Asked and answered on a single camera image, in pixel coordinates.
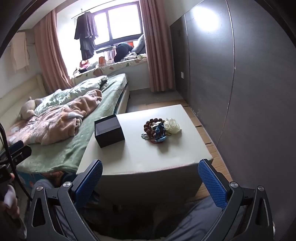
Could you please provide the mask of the left hand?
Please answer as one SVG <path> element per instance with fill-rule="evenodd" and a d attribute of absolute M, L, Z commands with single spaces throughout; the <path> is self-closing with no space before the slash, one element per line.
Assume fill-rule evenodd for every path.
<path fill-rule="evenodd" d="M 20 209 L 16 192 L 10 183 L 14 180 L 15 175 L 11 173 L 11 179 L 1 184 L 1 212 L 6 211 L 13 219 L 20 217 Z"/>

